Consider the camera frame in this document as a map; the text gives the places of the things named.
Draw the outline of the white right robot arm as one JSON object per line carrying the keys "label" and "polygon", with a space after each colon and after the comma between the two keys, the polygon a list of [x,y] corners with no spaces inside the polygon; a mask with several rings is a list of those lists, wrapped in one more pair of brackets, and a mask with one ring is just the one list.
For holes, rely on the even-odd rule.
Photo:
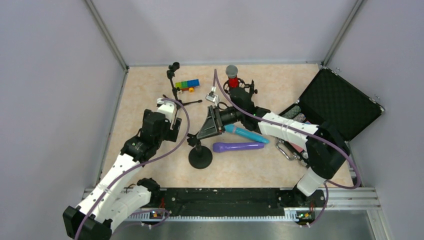
{"label": "white right robot arm", "polygon": [[308,124],[284,118],[252,101],[254,92],[241,87],[229,91],[226,109],[210,105],[205,122],[195,135],[197,140],[224,133],[225,125],[240,122],[249,131],[293,143],[308,154],[309,167],[295,188],[311,196],[321,185],[331,180],[345,161],[351,161],[350,151],[339,132],[328,123]]}

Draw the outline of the black round-base mic stand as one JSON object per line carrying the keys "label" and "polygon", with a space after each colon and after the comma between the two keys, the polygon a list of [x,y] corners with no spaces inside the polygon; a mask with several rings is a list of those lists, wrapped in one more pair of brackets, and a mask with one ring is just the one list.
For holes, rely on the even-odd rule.
{"label": "black round-base mic stand", "polygon": [[190,165],[199,170],[207,168],[213,160],[212,151],[202,145],[201,141],[194,134],[189,133],[187,135],[187,142],[189,146],[193,147],[188,155]]}

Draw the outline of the purple toy microphone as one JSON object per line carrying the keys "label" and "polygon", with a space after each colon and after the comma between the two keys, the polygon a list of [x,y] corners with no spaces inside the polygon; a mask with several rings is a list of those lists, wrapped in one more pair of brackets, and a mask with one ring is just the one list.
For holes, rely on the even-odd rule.
{"label": "purple toy microphone", "polygon": [[258,150],[263,149],[265,145],[266,144],[262,142],[216,142],[212,145],[212,150],[215,153]]}

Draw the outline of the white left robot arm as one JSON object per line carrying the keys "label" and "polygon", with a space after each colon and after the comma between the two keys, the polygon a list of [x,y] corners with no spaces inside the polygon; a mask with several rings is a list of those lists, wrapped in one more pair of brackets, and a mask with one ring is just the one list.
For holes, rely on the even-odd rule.
{"label": "white left robot arm", "polygon": [[176,142],[181,125],[174,118],[176,107],[164,103],[157,111],[145,110],[142,127],[127,140],[117,158],[93,191],[76,207],[68,206],[63,214],[67,235],[73,240],[108,240],[118,226],[136,209],[150,203],[153,189],[137,185],[130,193],[124,187],[142,168],[176,151],[156,156],[162,142]]}

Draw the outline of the red glitter microphone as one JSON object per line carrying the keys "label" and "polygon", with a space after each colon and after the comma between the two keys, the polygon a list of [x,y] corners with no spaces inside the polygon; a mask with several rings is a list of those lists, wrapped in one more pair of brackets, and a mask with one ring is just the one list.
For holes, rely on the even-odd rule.
{"label": "red glitter microphone", "polygon": [[228,77],[228,87],[233,89],[239,86],[238,80],[238,68],[235,65],[228,65],[225,69],[225,73]]}

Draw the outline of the black shock-mount tripod stand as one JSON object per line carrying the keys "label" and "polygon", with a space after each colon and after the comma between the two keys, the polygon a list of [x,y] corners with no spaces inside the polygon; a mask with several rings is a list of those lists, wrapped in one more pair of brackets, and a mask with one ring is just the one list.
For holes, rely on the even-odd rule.
{"label": "black shock-mount tripod stand", "polygon": [[246,83],[243,79],[239,77],[229,78],[224,83],[223,90],[229,96],[233,96],[236,93],[240,93],[242,90],[245,90],[250,98],[254,94],[258,93],[258,90],[255,87],[255,82],[253,80],[250,83]]}

